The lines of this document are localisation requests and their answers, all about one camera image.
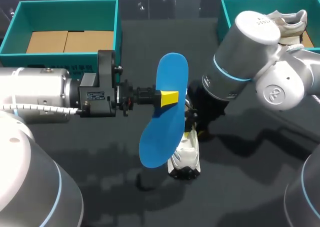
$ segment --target cable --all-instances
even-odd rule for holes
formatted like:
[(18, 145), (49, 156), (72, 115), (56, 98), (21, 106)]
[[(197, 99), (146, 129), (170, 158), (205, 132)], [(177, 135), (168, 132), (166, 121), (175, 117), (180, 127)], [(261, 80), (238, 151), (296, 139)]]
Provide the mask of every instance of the cable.
[(316, 95), (312, 95), (312, 97), (317, 101), (318, 104), (320, 104), (320, 99)]
[(45, 111), (45, 112), (55, 112), (67, 115), (76, 115), (78, 108), (66, 108), (66, 107), (56, 107), (40, 104), (28, 104), (28, 103), (18, 103), (18, 104), (2, 104), (0, 109), (4, 111), (10, 110), (31, 110), (31, 111)]

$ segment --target cardboard box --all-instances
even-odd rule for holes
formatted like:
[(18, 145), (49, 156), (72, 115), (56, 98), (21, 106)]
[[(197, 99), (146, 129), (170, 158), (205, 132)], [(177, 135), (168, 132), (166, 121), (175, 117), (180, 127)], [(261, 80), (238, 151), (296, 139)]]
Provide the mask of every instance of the cardboard box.
[(305, 33), (302, 37), (305, 38), (303, 43), (306, 44), (307, 50), (320, 53), (318, 31), (320, 28), (320, 0), (221, 0), (217, 26), (218, 40), (220, 42), (223, 40), (237, 15), (242, 11), (256, 11), (267, 15), (275, 10), (284, 14), (306, 10), (308, 14), (307, 36)]
[(121, 62), (118, 0), (21, 1), (0, 47), (4, 67), (69, 70), (80, 79), (98, 69), (98, 50)]

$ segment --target cardboard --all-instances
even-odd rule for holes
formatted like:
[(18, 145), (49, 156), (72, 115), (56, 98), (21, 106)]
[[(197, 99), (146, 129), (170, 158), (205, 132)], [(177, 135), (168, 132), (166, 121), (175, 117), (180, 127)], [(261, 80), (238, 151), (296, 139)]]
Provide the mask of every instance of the cardboard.
[(113, 44), (113, 31), (69, 32), (64, 52), (97, 52), (98, 50), (112, 50)]
[(68, 31), (35, 31), (26, 53), (63, 53), (67, 35)]
[(314, 44), (311, 42), (311, 39), (306, 31), (302, 34), (302, 43), (305, 48), (314, 48)]

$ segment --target sneaker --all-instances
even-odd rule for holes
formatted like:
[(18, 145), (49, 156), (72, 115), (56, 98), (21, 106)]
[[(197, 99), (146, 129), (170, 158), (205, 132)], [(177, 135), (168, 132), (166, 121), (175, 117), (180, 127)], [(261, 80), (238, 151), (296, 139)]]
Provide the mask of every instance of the sneaker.
[(195, 179), (200, 174), (196, 111), (185, 100), (185, 129), (179, 146), (167, 161), (168, 173), (175, 179)]
[(288, 14), (283, 14), (276, 10), (266, 16), (280, 29), (281, 39), (279, 44), (301, 44), (302, 34), (307, 27), (307, 12), (304, 9), (297, 13)]

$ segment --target shoe sole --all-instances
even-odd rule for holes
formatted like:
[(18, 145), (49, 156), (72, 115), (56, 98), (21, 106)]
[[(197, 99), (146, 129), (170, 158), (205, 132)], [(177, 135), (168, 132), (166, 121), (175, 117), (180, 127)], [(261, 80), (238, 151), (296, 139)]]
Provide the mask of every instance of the shoe sole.
[(173, 169), (169, 176), (174, 179), (179, 180), (194, 180), (200, 175), (200, 172), (197, 169), (191, 169), (189, 166), (186, 166), (182, 169)]

